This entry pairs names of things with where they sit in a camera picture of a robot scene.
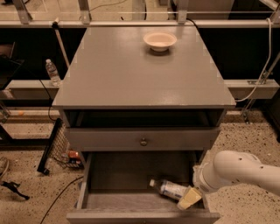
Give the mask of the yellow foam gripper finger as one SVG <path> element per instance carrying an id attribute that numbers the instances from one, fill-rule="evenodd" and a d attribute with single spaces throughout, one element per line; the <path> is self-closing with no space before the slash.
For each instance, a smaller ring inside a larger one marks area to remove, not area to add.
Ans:
<path id="1" fill-rule="evenodd" d="M 179 200 L 177 207 L 180 210 L 186 210 L 187 208 L 191 207 L 201 199 L 202 199 L 202 193 L 198 189 L 194 187 L 188 187 L 185 190 L 181 199 Z"/>

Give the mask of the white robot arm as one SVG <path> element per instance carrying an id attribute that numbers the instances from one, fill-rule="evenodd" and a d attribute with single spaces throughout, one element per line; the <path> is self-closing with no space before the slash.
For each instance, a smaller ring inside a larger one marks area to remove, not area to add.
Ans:
<path id="1" fill-rule="evenodd" d="M 224 186 L 249 184 L 280 195 L 280 168 L 263 164 L 246 152 L 223 150 L 211 162 L 193 167 L 192 182 L 178 202 L 180 210 L 196 204 L 205 194 L 215 193 Z"/>

